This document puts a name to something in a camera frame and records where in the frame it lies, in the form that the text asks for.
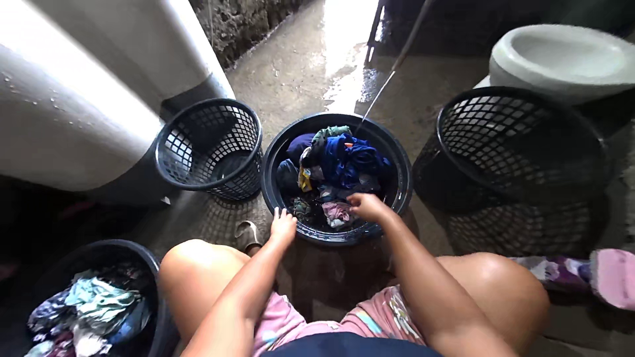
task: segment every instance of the leg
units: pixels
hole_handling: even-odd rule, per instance
[[[194,332],[249,256],[224,245],[193,239],[163,258],[159,285],[184,341]]]
[[[523,354],[545,327],[549,298],[529,270],[492,253],[439,257],[505,341]]]

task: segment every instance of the concrete wall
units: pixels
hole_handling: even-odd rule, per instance
[[[223,68],[310,0],[189,0]]]

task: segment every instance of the sandal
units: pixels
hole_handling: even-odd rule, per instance
[[[244,220],[236,227],[234,237],[236,237],[238,250],[245,254],[247,254],[251,247],[262,247],[263,245],[262,241],[258,238],[256,225],[250,220]]]

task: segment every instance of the laundry basket with clothes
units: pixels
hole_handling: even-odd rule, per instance
[[[264,158],[267,206],[298,217],[298,235],[327,245],[379,236],[378,226],[350,212],[347,197],[376,194],[403,213],[411,197],[410,161],[383,127],[361,117],[322,113],[298,120],[272,142]]]

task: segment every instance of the pink cloth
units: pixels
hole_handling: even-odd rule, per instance
[[[340,219],[346,222],[351,219],[349,215],[351,205],[348,203],[327,202],[322,204],[322,209],[324,210],[324,214],[331,220]]]
[[[341,322],[315,321],[307,323],[286,296],[271,293],[262,319],[256,327],[253,355],[299,339],[326,332],[352,332],[363,337],[408,340],[425,345],[417,330],[399,286],[390,286],[360,302]]]

